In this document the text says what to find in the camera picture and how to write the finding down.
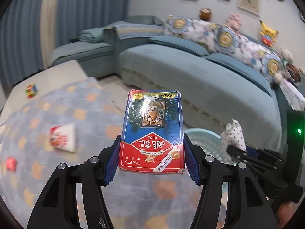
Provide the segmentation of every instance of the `curtain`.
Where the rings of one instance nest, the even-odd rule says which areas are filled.
[[[126,17],[128,0],[58,0],[56,46],[70,43],[81,30],[103,27]]]
[[[40,9],[40,47],[43,67],[51,66],[55,49],[57,0],[42,0]]]
[[[8,92],[43,69],[39,17],[42,0],[13,0],[0,20],[0,79]]]

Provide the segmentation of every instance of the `rubik's cube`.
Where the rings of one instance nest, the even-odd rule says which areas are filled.
[[[29,85],[29,86],[25,89],[25,92],[26,92],[28,98],[32,98],[32,97],[35,96],[36,93],[37,93],[36,85],[35,85],[35,84]]]

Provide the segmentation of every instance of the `floor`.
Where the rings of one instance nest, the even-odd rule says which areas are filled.
[[[122,115],[125,114],[128,92],[132,89],[139,89],[136,86],[126,85],[117,74],[109,75],[98,80],[99,84],[108,93],[110,99],[120,110]],[[183,123],[183,129],[190,128]]]

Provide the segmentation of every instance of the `stuffed toy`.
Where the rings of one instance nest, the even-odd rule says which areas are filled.
[[[293,64],[285,62],[285,78],[295,84],[296,86],[301,83],[301,74],[298,68],[296,68]]]
[[[261,25],[261,32],[260,34],[262,35],[262,42],[269,46],[272,47],[273,46],[273,42],[276,42],[275,37],[279,34],[278,31],[276,30],[272,30],[270,27],[267,27],[265,23],[263,23],[260,20],[260,25]]]
[[[281,46],[281,56],[288,62],[288,63],[293,63],[293,57],[290,51],[287,50],[286,47]]]
[[[209,8],[202,8],[199,10],[199,18],[202,21],[209,21],[211,19],[212,12]]]
[[[276,84],[280,84],[282,81],[284,81],[285,77],[284,77],[284,73],[282,71],[278,71],[277,73],[275,73],[273,75],[273,81]]]
[[[228,27],[231,27],[236,31],[238,31],[239,27],[242,25],[240,23],[239,15],[235,13],[230,14],[229,19],[227,19],[226,22]]]

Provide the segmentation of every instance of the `wall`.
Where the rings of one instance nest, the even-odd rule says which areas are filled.
[[[300,19],[299,11],[292,0],[260,0],[260,16],[243,11],[237,7],[238,0],[130,0],[129,15],[156,15],[166,21],[167,15],[198,18],[198,11],[202,7],[212,10],[211,21],[225,23],[230,13],[238,13],[241,17],[241,32],[255,39],[259,39],[259,20],[269,27],[279,31],[274,49],[286,46],[294,57],[298,67],[305,68],[303,49],[305,39],[305,22]]]

